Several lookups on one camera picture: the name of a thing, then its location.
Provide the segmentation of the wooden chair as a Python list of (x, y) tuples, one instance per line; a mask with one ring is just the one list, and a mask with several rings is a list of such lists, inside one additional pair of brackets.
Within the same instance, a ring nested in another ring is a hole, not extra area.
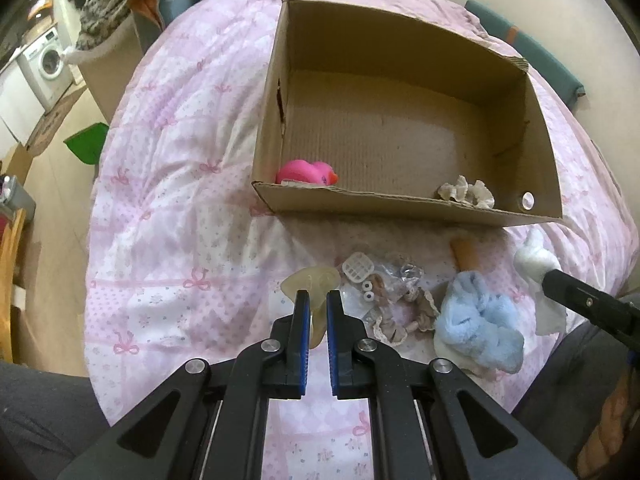
[(26, 221), (26, 210), (19, 209), (12, 223), (4, 227), (0, 260), (0, 344), (1, 359), (13, 362), (12, 295), (18, 248)]

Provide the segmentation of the pink rubber duck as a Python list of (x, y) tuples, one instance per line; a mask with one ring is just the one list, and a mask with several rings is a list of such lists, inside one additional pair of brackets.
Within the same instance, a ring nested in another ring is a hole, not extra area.
[(330, 186), (337, 184), (338, 175), (326, 162), (295, 159), (284, 164), (277, 172), (276, 183), (281, 184), (285, 181)]

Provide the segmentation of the orange foam block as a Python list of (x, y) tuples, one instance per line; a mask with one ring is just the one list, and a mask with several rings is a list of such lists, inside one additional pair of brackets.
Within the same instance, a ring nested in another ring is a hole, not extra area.
[(454, 238), (450, 240), (450, 248), (460, 272), (480, 270), (480, 257), (470, 238)]

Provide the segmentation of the open cardboard box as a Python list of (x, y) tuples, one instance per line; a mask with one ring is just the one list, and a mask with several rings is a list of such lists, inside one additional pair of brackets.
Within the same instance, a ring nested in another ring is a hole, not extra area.
[[(295, 159), (337, 184), (276, 183)], [(492, 209), (441, 200), (462, 174)], [(563, 209), (540, 99), (521, 58), (398, 13), (283, 3), (262, 100), (252, 183), (277, 214), (320, 212), (522, 226)]]

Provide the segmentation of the translucent silicone pad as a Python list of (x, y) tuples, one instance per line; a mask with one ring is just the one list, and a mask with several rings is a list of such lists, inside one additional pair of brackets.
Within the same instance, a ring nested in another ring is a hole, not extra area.
[(288, 276), (280, 289), (292, 301), (299, 290), (309, 296), (311, 330), (309, 348), (317, 348), (326, 334), (326, 295), (341, 285), (341, 275), (333, 266), (308, 266)]

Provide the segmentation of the green plastic bin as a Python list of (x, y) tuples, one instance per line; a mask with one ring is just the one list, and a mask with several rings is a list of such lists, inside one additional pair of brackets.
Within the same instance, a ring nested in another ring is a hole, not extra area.
[(108, 125), (96, 122), (69, 136), (64, 144), (85, 165), (96, 166), (100, 161), (107, 133)]

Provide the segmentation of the clear bag with small parts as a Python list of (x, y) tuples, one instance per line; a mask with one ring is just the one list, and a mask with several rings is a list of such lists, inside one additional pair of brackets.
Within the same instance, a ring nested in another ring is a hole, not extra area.
[(387, 340), (398, 340), (418, 329), (418, 323), (413, 328), (398, 323), (394, 310), (419, 302), (423, 278), (420, 266), (384, 262), (365, 252), (353, 252), (341, 263), (341, 271), (346, 281), (359, 290), (361, 300), (371, 305), (373, 325)]

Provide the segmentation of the white plush cloth toy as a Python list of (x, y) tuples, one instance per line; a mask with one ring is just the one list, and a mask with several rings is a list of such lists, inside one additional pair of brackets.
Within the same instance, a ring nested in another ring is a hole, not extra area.
[(566, 309), (548, 298), (542, 281), (548, 272), (560, 270), (560, 262), (544, 248), (544, 237), (537, 230), (528, 232), (524, 244), (515, 253), (514, 269), (524, 280), (535, 301), (536, 334), (548, 336), (566, 333)]

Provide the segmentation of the beige ruffled scrunchie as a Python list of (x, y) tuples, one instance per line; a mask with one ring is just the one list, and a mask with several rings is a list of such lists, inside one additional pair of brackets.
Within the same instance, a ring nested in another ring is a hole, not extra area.
[(378, 302), (374, 308), (372, 334), (384, 344), (398, 347), (410, 336), (434, 332), (439, 315), (432, 293), (415, 287), (397, 301), (384, 298)]

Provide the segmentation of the light blue fluffy cloth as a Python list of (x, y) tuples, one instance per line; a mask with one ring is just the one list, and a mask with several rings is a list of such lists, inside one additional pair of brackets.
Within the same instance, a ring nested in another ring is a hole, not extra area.
[(523, 365), (518, 309), (510, 297), (492, 292), (476, 271), (460, 272), (448, 284), (435, 335), (475, 367), (516, 374)]

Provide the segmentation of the teal cushion with orange stripe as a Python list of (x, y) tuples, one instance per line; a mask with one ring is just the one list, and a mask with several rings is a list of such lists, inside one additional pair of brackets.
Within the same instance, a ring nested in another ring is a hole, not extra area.
[(550, 51), (518, 26), (476, 0), (466, 0), (464, 7), (478, 17), (489, 35), (514, 47), (544, 77), (570, 110), (586, 94), (582, 82)]

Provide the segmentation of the white washing machine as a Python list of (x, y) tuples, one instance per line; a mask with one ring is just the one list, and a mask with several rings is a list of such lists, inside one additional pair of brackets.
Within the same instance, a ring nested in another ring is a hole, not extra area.
[(70, 68), (62, 59), (63, 45), (55, 26), (49, 27), (18, 56), (17, 62), (32, 92), (46, 113), (74, 83)]

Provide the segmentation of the cream ruffled scrunchie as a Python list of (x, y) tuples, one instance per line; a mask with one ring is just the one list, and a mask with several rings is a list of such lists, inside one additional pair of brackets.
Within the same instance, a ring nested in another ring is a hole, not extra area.
[(477, 209), (492, 209), (496, 203), (495, 197), (482, 180), (470, 183), (462, 174), (454, 183), (443, 183), (437, 189), (437, 196), (441, 200)]

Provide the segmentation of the pink patterned bed quilt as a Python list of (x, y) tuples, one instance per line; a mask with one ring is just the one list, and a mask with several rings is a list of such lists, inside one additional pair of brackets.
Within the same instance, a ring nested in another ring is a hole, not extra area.
[[(422, 18), (483, 47), (480, 21), (448, 0), (333, 0)], [(250, 185), (259, 109), (281, 0), (204, 0), (142, 58), (116, 110), (93, 188), (85, 358), (114, 425), (191, 358), (215, 363), (269, 335), (292, 312), (280, 283), (355, 250), (404, 257), (434, 284), (454, 276), (449, 241), (469, 237), (487, 284), (520, 310), (525, 359), (515, 375), (474, 379), (507, 411), (558, 336), (535, 335), (535, 305), (513, 270), (531, 230), (562, 270), (618, 292), (639, 253), (638, 230), (584, 128), (533, 69), (563, 220), (495, 229), (421, 221), (272, 216)], [(311, 350), (306, 396), (272, 401), (264, 479), (373, 479), (364, 401), (331, 396), (326, 344)]]

